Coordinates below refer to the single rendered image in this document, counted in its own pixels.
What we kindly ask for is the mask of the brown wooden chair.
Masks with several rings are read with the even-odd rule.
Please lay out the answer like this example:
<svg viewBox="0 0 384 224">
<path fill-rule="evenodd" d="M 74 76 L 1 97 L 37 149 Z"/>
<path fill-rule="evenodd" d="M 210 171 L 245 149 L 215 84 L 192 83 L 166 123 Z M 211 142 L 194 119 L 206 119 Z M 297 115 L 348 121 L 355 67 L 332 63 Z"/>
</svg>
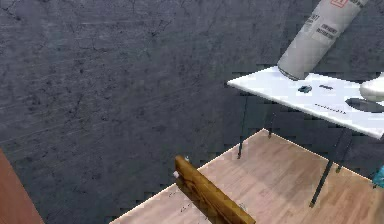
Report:
<svg viewBox="0 0 384 224">
<path fill-rule="evenodd" d="M 176 185 L 212 224 L 256 224 L 247 212 L 224 194 L 185 157 L 175 157 Z"/>
</svg>

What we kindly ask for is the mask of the white table with black legs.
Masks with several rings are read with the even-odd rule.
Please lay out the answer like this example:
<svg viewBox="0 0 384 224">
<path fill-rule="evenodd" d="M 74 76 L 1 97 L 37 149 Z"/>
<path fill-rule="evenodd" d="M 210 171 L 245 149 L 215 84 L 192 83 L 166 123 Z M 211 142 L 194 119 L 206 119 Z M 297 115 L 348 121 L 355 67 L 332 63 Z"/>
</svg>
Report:
<svg viewBox="0 0 384 224">
<path fill-rule="evenodd" d="M 350 130 L 364 136 L 384 140 L 384 101 L 372 102 L 364 99 L 360 85 L 315 73 L 304 80 L 293 81 L 273 66 L 261 71 L 232 79 L 228 86 L 244 92 L 245 97 L 258 96 L 270 104 L 279 104 L 335 124 L 344 132 Z M 309 85 L 309 93 L 299 92 L 301 86 Z M 324 89 L 319 85 L 333 87 Z M 345 111 L 340 114 L 315 106 L 325 105 Z"/>
</svg>

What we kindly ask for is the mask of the thin dark pen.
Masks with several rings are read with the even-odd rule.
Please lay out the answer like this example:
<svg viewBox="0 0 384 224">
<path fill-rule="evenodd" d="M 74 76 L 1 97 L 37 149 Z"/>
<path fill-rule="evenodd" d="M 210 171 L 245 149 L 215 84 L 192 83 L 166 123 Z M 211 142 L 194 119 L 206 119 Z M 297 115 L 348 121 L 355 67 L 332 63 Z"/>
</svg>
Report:
<svg viewBox="0 0 384 224">
<path fill-rule="evenodd" d="M 347 114 L 345 111 L 343 110 L 339 110 L 339 109 L 334 109 L 334 108 L 331 108 L 331 107 L 328 107 L 328 106 L 325 106 L 325 105 L 320 105 L 320 104 L 315 104 L 315 106 L 318 106 L 318 107 L 321 107 L 323 109 L 326 109 L 326 110 L 329 110 L 329 111 L 333 111 L 333 112 L 336 112 L 336 113 L 340 113 L 340 114 Z"/>
</svg>

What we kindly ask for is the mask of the white printed cylinder can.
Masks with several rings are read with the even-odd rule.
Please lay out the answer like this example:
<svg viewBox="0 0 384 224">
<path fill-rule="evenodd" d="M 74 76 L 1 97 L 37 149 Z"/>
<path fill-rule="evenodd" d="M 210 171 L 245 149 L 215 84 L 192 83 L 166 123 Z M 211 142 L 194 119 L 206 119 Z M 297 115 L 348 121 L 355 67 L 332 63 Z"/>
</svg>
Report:
<svg viewBox="0 0 384 224">
<path fill-rule="evenodd" d="M 277 62 L 292 80 L 304 80 L 369 0 L 320 0 Z"/>
</svg>

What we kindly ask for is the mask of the white rounded bowl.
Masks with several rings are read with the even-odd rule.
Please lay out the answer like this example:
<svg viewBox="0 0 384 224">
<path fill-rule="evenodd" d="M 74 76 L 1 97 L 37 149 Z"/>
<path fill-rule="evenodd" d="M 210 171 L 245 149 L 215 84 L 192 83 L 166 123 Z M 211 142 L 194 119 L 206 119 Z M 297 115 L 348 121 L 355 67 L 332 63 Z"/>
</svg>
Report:
<svg viewBox="0 0 384 224">
<path fill-rule="evenodd" d="M 362 83 L 359 91 L 361 96 L 368 101 L 384 101 L 384 76 Z"/>
</svg>

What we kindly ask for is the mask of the teal object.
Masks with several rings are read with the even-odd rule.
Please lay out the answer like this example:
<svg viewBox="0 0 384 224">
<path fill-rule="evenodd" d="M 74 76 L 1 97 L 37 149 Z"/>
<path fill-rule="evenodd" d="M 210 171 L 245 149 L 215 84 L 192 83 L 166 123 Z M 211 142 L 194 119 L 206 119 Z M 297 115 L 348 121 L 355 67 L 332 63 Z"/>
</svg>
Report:
<svg viewBox="0 0 384 224">
<path fill-rule="evenodd" d="M 374 175 L 372 179 L 372 183 L 375 186 L 379 186 L 381 188 L 384 188 L 384 166 L 382 166 Z"/>
</svg>

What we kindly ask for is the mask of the reddish brown wooden door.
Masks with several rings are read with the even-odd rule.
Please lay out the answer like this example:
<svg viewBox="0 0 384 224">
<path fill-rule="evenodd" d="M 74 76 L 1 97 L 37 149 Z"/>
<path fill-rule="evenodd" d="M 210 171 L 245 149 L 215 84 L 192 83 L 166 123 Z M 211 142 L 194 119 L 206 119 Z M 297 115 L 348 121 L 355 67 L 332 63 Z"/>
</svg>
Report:
<svg viewBox="0 0 384 224">
<path fill-rule="evenodd" d="M 45 224 L 1 149 L 0 224 Z"/>
</svg>

